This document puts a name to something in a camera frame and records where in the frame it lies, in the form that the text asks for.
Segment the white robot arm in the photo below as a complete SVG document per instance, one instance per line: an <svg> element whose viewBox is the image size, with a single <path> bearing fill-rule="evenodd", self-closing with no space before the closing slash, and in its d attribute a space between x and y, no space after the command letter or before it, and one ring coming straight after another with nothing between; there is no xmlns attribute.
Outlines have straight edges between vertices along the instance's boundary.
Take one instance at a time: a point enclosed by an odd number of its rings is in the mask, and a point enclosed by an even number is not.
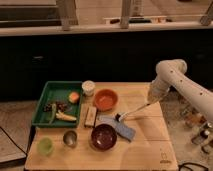
<svg viewBox="0 0 213 171"><path fill-rule="evenodd" d="M174 87L197 111L213 123L213 92L185 76L187 64L182 59L163 60L156 65L156 78L151 82L147 101L153 104Z"/></svg>

